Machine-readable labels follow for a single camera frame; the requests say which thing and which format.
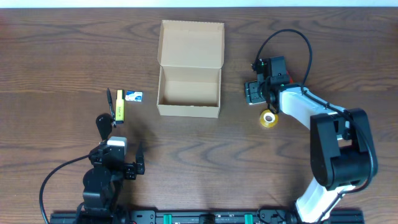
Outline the yellow tape roll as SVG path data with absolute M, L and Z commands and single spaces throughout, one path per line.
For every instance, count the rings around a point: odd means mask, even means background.
M 259 120 L 263 127 L 273 128 L 278 123 L 279 117 L 270 110 L 265 110 L 261 113 Z

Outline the white blue staples box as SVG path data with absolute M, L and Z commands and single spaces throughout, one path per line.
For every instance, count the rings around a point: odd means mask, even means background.
M 143 98 L 143 92 L 142 91 L 127 91 L 125 100 L 126 101 L 134 101 L 134 102 L 141 102 Z

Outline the red black stapler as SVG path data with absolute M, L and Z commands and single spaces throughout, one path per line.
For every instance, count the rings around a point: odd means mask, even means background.
M 289 83 L 293 83 L 294 81 L 293 81 L 292 77 L 290 76 L 289 71 L 286 71 L 286 73 L 287 73 L 287 75 L 289 77 Z

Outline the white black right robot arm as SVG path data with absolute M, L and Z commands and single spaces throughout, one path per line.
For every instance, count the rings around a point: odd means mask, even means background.
M 364 223 L 359 210 L 335 210 L 348 194 L 364 190 L 377 173 L 368 116 L 344 109 L 310 92 L 288 75 L 265 72 L 244 85 L 249 104 L 267 103 L 261 121 L 270 126 L 277 114 L 292 116 L 310 130 L 313 179 L 293 209 L 260 208 L 255 212 L 133 212 L 135 223 Z

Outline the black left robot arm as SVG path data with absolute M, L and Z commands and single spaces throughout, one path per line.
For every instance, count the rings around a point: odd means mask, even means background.
M 137 176 L 136 163 L 125 162 L 127 139 L 111 137 L 88 154 L 93 165 L 83 177 L 83 200 L 87 215 L 116 218 L 121 209 L 117 206 L 125 180 Z

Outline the black glossy tape dispenser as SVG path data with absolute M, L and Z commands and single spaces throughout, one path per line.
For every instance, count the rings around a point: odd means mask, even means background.
M 113 129 L 113 117 L 110 114 L 103 113 L 96 118 L 96 126 L 102 141 L 108 139 Z

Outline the yellow highlighter marker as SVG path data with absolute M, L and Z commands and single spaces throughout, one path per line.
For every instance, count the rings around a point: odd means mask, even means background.
M 115 122 L 116 124 L 124 122 L 124 90 L 117 91 Z

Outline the black ballpoint pen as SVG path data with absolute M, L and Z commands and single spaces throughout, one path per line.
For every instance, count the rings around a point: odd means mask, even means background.
M 106 90 L 106 96 L 107 96 L 107 100 L 108 100 L 109 110 L 111 112 L 111 124 L 115 128 L 116 127 L 116 114 L 114 112 L 113 100 L 112 100 L 111 91 L 109 88 L 107 88 L 107 90 Z

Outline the brown cardboard box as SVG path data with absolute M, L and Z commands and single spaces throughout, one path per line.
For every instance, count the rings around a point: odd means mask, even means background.
M 162 116 L 217 118 L 221 107 L 224 24 L 163 20 L 157 108 Z

